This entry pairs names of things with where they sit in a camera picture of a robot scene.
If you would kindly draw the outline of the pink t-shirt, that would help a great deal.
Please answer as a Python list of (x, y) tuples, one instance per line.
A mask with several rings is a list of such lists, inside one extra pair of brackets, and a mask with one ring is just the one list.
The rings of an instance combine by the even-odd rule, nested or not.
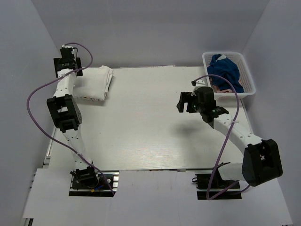
[(231, 89), (231, 87), (229, 89), (221, 90), (219, 86), (214, 85), (213, 79), (210, 79), (210, 84), (212, 85), (212, 88), (213, 88), (214, 92), (216, 92), (216, 93), (220, 93), (220, 94), (235, 93), (235, 90)]

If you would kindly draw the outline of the white Coca-Cola t-shirt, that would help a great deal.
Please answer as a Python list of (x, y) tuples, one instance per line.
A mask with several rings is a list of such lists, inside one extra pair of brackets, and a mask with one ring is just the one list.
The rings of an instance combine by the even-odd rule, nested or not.
[(73, 88), (73, 96), (85, 96), (106, 99), (113, 69), (107, 66), (87, 68), (83, 76), (77, 77)]

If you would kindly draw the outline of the navy blue t-shirt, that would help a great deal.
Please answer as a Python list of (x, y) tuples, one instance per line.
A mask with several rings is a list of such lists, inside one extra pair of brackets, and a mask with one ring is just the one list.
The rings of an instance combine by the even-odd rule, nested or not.
[[(237, 65), (229, 60), (225, 55), (216, 54), (212, 56), (210, 65), (207, 67), (208, 74), (218, 75), (228, 80), (237, 93), (244, 93), (244, 89), (239, 82), (240, 73)], [(213, 83), (221, 90), (229, 89), (231, 86), (219, 77), (210, 77)]]

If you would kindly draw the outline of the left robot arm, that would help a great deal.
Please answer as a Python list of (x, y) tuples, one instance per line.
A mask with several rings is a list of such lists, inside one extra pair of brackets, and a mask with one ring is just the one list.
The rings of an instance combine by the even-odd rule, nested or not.
[(81, 68), (80, 59), (75, 56), (74, 47), (63, 45), (61, 57), (54, 58), (55, 72), (59, 82), (52, 98), (47, 100), (47, 106), (54, 122), (72, 148), (74, 172), (86, 170), (93, 161), (88, 157), (81, 136), (80, 125), (82, 115), (73, 97), (73, 89), (77, 76), (82, 72), (73, 70)]

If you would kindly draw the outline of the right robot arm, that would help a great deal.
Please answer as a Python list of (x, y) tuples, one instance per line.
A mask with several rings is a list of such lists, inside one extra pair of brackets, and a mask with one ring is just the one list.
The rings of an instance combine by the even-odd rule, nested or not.
[(264, 140), (238, 123), (225, 108), (218, 106), (210, 87), (181, 92), (177, 104), (180, 113), (199, 113), (202, 120), (222, 133), (243, 154), (242, 163), (228, 163), (217, 168), (212, 181), (222, 188), (230, 180), (242, 180), (255, 187), (283, 175), (277, 143)]

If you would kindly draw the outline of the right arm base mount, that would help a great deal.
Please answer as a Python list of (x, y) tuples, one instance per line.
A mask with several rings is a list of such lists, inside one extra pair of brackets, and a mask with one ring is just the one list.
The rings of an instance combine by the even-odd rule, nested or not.
[[(196, 185), (198, 200), (206, 200), (206, 193), (209, 185), (210, 176), (211, 173), (209, 174), (199, 173), (196, 174), (195, 177), (191, 180), (192, 183)], [(233, 180), (223, 181), (219, 176), (219, 174), (216, 173), (211, 184), (209, 197), (216, 195), (217, 193), (227, 188), (234, 182), (235, 181)], [(231, 187), (226, 192), (224, 192), (223, 194), (215, 198), (215, 200), (240, 200), (240, 199), (242, 199), (242, 196), (240, 193), (239, 183), (236, 183), (233, 187)]]

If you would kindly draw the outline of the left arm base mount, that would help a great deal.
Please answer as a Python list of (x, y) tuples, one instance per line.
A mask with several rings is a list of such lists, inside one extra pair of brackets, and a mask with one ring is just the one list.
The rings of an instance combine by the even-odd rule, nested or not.
[(84, 175), (78, 178), (75, 171), (71, 171), (71, 184), (69, 196), (74, 197), (113, 197), (116, 193), (119, 182), (119, 171), (105, 171), (103, 175), (97, 173), (96, 177), (92, 176), (86, 170)]

